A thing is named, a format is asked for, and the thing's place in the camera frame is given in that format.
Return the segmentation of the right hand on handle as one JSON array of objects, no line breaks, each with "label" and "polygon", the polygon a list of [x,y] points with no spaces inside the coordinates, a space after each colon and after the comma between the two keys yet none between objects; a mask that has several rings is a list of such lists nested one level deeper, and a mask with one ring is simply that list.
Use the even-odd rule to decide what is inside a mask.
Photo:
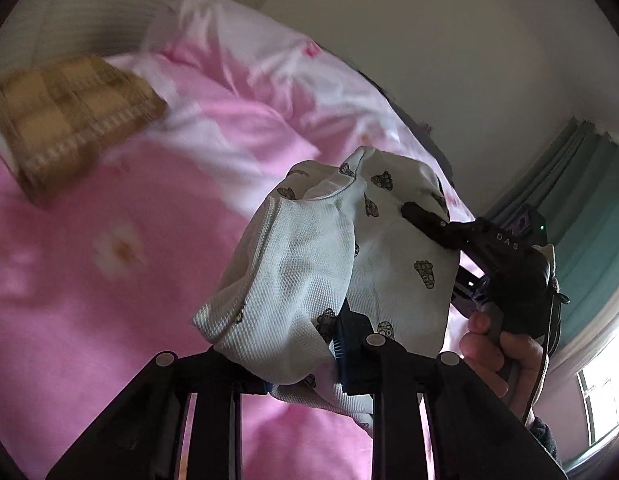
[{"label": "right hand on handle", "polygon": [[495,344],[488,338],[490,328],[491,319],[474,312],[459,341],[463,360],[496,396],[509,396],[510,411],[530,428],[547,372],[544,350],[530,336],[508,332],[501,333]]}]

